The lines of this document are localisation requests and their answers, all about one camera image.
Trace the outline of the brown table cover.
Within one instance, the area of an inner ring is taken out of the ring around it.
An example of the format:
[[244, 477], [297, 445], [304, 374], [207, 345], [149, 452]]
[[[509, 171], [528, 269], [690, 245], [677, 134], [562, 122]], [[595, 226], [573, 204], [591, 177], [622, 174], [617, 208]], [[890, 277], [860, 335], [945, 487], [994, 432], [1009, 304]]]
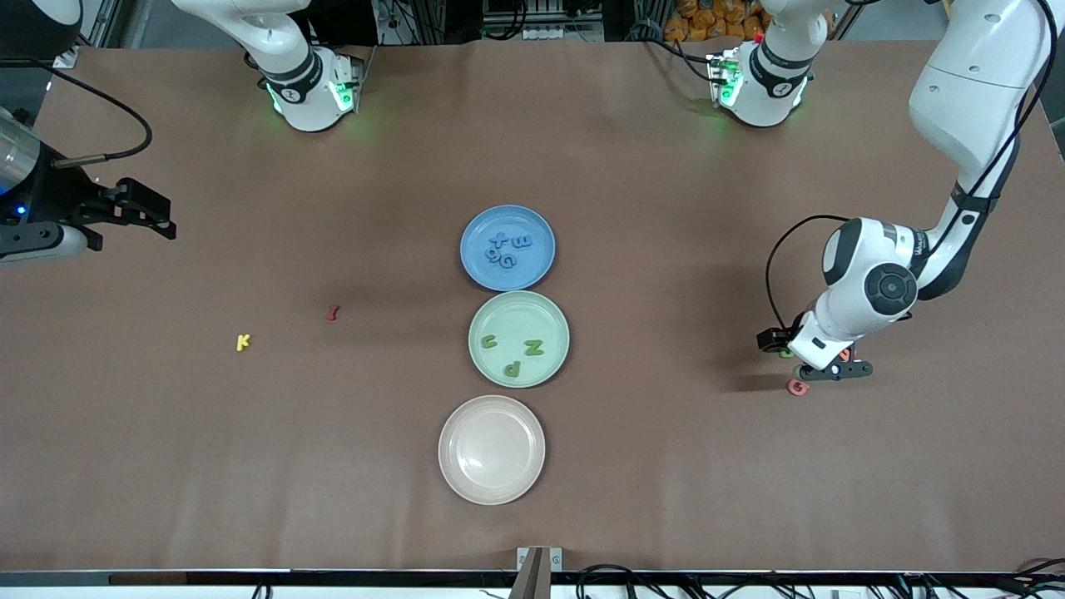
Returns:
[[[0, 568], [1012, 570], [1065, 557], [1065, 163], [1042, 111], [950, 295], [872, 334], [867, 379], [784, 388], [761, 273], [809, 215], [930, 227], [956, 167], [910, 125], [928, 42], [838, 42], [771, 129], [640, 44], [375, 53], [304, 134], [239, 50], [96, 50], [155, 130], [91, 168], [171, 198], [175, 241], [0, 268]], [[469, 220], [548, 220], [572, 335], [508, 395], [547, 459], [479, 507], [438, 436], [501, 387]], [[335, 322], [327, 308], [339, 304]], [[237, 334], [251, 334], [237, 353]]]

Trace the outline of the blue plate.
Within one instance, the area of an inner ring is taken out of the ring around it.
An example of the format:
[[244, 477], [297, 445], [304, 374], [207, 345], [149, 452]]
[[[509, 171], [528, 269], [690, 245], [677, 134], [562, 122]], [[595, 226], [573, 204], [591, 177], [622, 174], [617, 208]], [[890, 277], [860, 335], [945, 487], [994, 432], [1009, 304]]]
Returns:
[[[498, 263], [484, 258], [484, 250], [492, 247], [491, 236], [502, 231], [509, 234], [531, 234], [532, 246], [517, 250], [509, 242], [502, 253], [517, 255], [517, 266], [504, 270]], [[461, 234], [459, 257], [471, 280], [488, 290], [509, 292], [525, 290], [539, 284], [554, 265], [557, 250], [554, 230], [548, 221], [535, 210], [522, 205], [496, 205], [471, 218]]]

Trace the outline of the green plate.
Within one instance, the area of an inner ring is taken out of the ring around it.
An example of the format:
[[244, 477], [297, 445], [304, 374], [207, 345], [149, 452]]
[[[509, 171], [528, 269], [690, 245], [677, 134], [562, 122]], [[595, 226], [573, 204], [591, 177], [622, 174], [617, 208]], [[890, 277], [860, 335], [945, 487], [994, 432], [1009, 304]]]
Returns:
[[[498, 346], [480, 349], [479, 339], [495, 334]], [[541, 339], [545, 354], [526, 356], [523, 342]], [[468, 327], [468, 352], [484, 378], [510, 389], [544, 384], [562, 370], [571, 331], [562, 310], [547, 296], [528, 290], [503, 292], [487, 300]], [[509, 379], [503, 367], [520, 360], [520, 376]]]

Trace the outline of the beige plate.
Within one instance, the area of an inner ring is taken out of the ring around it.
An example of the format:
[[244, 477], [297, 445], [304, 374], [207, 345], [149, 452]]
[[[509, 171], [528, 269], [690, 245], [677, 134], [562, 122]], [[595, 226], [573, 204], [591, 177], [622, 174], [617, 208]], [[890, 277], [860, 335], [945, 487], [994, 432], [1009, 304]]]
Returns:
[[547, 437], [517, 399], [484, 395], [448, 416], [438, 437], [438, 466], [454, 493], [484, 507], [514, 502], [532, 489], [547, 462]]

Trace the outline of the orange fruit pile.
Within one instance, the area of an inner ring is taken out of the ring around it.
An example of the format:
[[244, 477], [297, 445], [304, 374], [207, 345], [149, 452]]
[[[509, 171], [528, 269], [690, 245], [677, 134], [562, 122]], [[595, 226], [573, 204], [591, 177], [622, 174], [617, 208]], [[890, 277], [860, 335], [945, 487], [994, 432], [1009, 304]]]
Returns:
[[674, 0], [662, 36], [668, 44], [717, 37], [760, 41], [771, 20], [760, 0]]

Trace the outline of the white power strip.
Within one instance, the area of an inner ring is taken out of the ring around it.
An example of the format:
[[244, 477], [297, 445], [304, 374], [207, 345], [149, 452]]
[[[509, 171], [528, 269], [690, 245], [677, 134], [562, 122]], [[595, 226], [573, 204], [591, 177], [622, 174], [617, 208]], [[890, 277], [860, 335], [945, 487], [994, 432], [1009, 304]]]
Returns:
[[548, 41], [548, 39], [575, 39], [589, 42], [589, 44], [601, 44], [604, 42], [602, 29], [596, 23], [553, 23], [532, 25], [525, 27], [521, 33], [522, 41]]

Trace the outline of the table edge rail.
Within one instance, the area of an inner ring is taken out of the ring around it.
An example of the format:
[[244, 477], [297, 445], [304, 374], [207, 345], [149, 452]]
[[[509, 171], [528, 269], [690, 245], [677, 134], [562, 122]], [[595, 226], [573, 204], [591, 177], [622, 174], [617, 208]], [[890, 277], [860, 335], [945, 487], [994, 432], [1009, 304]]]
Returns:
[[[503, 589], [513, 570], [7, 570], [4, 587], [251, 587], [276, 599], [282, 587], [416, 589]], [[1065, 560], [1019, 572], [892, 572], [892, 570], [630, 570], [601, 564], [552, 574], [552, 584], [581, 595], [594, 587], [630, 587], [665, 599], [675, 587], [682, 599], [746, 599], [743, 592], [767, 589], [770, 599], [814, 599], [821, 589], [855, 587], [872, 599], [1065, 599]]]

